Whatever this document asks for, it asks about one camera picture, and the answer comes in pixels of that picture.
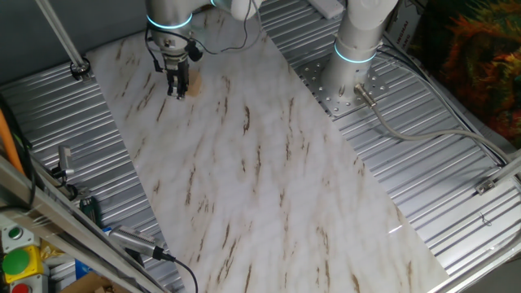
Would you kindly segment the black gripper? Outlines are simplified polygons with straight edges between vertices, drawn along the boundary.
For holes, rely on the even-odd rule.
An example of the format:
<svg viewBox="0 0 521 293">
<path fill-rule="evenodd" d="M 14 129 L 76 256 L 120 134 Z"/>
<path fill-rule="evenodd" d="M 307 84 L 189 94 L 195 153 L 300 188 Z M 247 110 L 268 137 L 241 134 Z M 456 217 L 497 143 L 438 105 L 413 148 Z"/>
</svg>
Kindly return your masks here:
<svg viewBox="0 0 521 293">
<path fill-rule="evenodd" d="M 189 88 L 189 61 L 187 57 L 164 57 L 164 66 L 167 72 L 167 95 L 184 100 Z"/>
</svg>

